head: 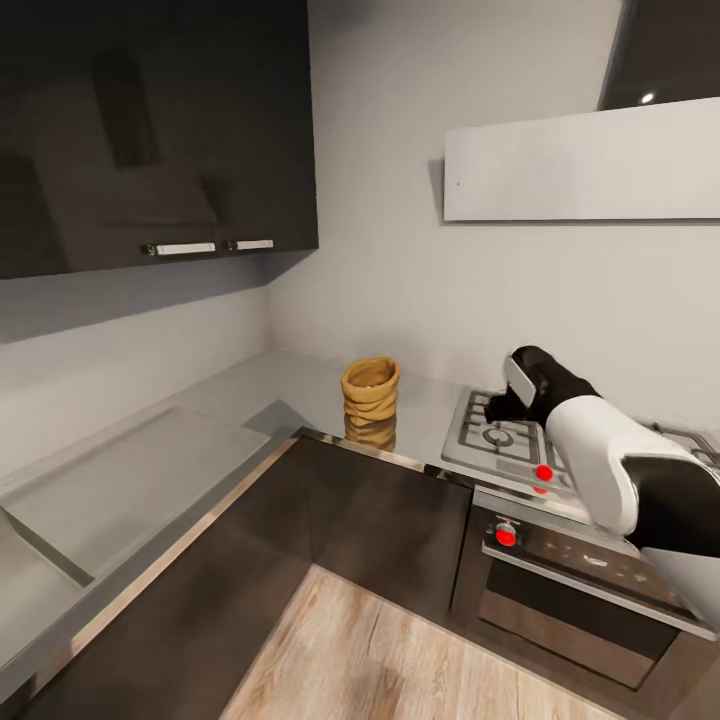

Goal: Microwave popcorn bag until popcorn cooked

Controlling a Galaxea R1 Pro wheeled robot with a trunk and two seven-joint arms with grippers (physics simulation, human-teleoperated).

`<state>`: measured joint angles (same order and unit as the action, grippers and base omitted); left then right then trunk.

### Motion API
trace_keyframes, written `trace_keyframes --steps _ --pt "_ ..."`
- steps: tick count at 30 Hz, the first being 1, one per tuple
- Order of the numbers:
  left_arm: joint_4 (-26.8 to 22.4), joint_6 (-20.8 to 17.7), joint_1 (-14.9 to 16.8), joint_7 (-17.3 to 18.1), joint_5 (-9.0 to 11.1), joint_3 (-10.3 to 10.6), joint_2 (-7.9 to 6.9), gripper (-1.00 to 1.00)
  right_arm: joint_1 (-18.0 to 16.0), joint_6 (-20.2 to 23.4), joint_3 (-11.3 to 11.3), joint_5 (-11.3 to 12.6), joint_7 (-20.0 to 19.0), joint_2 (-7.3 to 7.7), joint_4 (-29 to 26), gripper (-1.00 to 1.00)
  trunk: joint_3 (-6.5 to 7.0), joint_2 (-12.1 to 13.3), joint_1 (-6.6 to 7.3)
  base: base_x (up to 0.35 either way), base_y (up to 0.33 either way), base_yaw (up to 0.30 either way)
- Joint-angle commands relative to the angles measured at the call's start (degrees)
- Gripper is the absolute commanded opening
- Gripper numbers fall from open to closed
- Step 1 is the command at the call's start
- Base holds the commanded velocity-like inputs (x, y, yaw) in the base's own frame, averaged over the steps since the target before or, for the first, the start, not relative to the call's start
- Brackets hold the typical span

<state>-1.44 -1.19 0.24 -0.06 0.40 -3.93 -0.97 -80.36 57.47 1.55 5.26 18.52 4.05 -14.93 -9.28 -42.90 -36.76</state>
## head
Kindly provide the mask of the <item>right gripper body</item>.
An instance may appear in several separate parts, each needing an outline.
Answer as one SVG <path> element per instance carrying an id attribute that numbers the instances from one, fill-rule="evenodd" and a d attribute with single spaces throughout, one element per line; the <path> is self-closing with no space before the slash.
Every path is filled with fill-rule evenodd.
<path id="1" fill-rule="evenodd" d="M 525 405 L 511 394 L 510 390 L 507 389 L 506 393 L 504 397 L 491 397 L 493 421 L 537 421 L 535 415 L 527 411 Z"/>

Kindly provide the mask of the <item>popcorn bag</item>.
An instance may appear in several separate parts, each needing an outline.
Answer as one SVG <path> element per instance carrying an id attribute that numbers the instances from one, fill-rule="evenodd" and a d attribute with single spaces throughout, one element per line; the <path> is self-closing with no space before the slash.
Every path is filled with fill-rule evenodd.
<path id="1" fill-rule="evenodd" d="M 395 414 L 400 367 L 392 358 L 362 359 L 347 367 L 341 377 L 343 407 L 357 427 L 386 421 Z"/>

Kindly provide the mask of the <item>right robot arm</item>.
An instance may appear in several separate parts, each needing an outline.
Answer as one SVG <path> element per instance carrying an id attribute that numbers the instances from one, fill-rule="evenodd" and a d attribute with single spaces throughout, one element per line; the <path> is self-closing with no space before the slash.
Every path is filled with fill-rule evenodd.
<path id="1" fill-rule="evenodd" d="M 511 353 L 503 374 L 510 390 L 484 405 L 488 424 L 539 421 L 595 527 L 632 543 L 720 634 L 718 476 L 544 349 Z"/>

